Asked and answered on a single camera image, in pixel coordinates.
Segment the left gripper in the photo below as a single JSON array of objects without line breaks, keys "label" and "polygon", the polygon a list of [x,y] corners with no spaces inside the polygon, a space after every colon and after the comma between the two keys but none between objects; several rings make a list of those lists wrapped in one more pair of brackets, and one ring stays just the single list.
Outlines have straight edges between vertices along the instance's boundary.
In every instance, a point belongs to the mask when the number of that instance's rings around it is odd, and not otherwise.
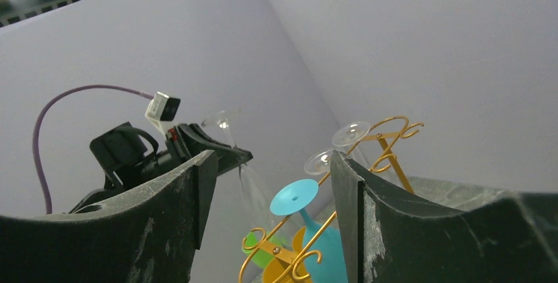
[{"label": "left gripper", "polygon": [[154,168],[169,172],[205,150],[214,151],[218,160],[218,175],[227,173],[253,159],[252,152],[232,147],[207,135],[196,123],[176,126],[165,134],[166,150],[157,153]]}]

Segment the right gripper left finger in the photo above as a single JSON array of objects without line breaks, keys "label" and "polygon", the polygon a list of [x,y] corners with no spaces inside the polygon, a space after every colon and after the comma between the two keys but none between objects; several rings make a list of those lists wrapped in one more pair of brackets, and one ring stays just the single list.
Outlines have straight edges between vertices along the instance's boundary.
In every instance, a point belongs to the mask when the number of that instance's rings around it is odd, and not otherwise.
[{"label": "right gripper left finger", "polygon": [[206,150],[77,213],[1,217],[1,281],[189,282],[216,174]]}]

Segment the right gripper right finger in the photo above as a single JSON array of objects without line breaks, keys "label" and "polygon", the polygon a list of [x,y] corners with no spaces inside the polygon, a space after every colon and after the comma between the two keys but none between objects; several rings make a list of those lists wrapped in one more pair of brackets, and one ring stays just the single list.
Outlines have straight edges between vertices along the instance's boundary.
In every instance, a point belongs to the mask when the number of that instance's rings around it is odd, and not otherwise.
[{"label": "right gripper right finger", "polygon": [[556,282],[557,195],[516,193],[460,211],[332,157],[349,222],[350,282]]}]

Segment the clear wine glass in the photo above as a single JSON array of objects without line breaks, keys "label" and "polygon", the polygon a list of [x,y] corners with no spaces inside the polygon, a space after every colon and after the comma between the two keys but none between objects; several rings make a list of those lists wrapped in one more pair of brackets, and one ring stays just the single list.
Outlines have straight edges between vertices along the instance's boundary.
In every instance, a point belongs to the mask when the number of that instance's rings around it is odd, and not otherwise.
[{"label": "clear wine glass", "polygon": [[331,157],[335,149],[326,149],[314,154],[307,160],[304,171],[313,176],[326,174],[330,170]]},{"label": "clear wine glass", "polygon": [[332,136],[332,144],[335,147],[342,148],[350,157],[356,160],[363,167],[368,167],[369,162],[360,147],[355,147],[354,149],[352,149],[352,147],[367,136],[370,127],[371,124],[369,122],[352,122],[351,124],[340,128]]}]

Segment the blue plastic goblet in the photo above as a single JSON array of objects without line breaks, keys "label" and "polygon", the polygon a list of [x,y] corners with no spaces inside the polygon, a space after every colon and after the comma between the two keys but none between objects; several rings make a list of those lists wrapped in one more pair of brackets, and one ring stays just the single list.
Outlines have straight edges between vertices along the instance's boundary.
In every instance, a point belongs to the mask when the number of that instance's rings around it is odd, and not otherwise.
[{"label": "blue plastic goblet", "polygon": [[304,267],[313,282],[347,282],[342,239],[337,228],[314,221],[305,210],[317,196],[319,184],[312,179],[302,179],[283,187],[273,198],[270,212],[279,217],[295,213],[305,223],[302,255],[295,259],[292,276],[302,278],[299,265]]}]

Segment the clear flute glass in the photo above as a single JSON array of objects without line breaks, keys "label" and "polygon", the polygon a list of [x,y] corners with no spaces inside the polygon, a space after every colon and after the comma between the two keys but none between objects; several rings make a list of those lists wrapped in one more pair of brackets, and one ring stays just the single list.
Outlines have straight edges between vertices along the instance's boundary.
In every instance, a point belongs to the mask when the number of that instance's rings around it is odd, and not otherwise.
[{"label": "clear flute glass", "polygon": [[[201,126],[220,128],[227,139],[228,145],[236,149],[238,147],[231,131],[231,121],[241,113],[241,109],[230,109],[227,111],[219,111],[216,114],[205,118],[201,122]],[[239,184],[241,190],[241,198],[249,226],[251,228],[262,227],[267,231],[271,231],[281,220],[282,217],[273,215],[270,212],[270,202],[274,195],[272,194],[268,184],[258,175],[248,163],[244,163],[238,167]],[[281,229],[277,230],[274,237],[284,247],[291,247],[293,235],[300,230],[303,223],[290,219]]]}]

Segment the orange plastic goblet front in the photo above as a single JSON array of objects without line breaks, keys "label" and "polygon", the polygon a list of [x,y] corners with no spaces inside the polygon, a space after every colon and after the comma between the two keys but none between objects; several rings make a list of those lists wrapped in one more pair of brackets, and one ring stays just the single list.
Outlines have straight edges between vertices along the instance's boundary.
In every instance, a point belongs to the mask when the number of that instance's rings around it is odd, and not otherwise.
[{"label": "orange plastic goblet front", "polygon": [[300,230],[297,231],[295,236],[292,239],[291,249],[284,249],[278,247],[277,245],[272,245],[271,242],[267,242],[265,244],[264,250],[270,254],[273,259],[272,261],[265,267],[263,270],[263,278],[262,282],[264,283],[272,283],[275,282],[283,272],[288,269],[287,274],[285,277],[282,277],[280,282],[306,282],[312,283],[310,277],[306,278],[305,280],[293,280],[292,273],[293,267],[289,269],[290,263],[286,260],[283,260],[281,257],[285,257],[286,253],[290,255],[298,255],[302,250],[302,243],[303,243],[303,236],[305,234],[305,227],[303,226]]}]

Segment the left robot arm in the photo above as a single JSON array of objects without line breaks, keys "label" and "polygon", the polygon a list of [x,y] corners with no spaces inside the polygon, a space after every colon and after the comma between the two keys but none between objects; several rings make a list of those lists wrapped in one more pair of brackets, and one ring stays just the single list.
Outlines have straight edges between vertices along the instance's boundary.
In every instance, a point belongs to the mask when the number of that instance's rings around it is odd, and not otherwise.
[{"label": "left robot arm", "polygon": [[102,189],[85,196],[72,210],[103,201],[166,174],[204,150],[213,150],[218,174],[224,174],[252,160],[250,151],[216,141],[198,124],[180,123],[165,134],[166,149],[160,151],[156,139],[146,131],[121,124],[95,138],[89,145],[105,173]]}]

